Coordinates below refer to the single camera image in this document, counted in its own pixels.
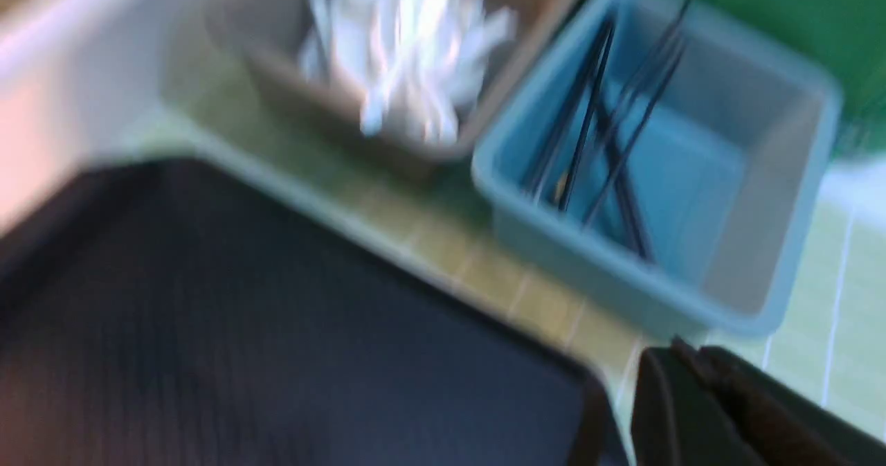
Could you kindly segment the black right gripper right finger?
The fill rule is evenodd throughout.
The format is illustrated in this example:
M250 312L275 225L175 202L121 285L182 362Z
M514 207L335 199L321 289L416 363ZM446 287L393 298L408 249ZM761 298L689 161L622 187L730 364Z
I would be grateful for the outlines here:
M696 352L700 377L766 465L883 465L884 443L722 347Z

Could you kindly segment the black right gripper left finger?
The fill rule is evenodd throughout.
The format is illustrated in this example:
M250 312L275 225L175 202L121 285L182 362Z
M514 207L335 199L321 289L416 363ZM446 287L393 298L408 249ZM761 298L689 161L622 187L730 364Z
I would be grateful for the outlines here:
M631 415L639 465L766 465L674 350L640 353Z

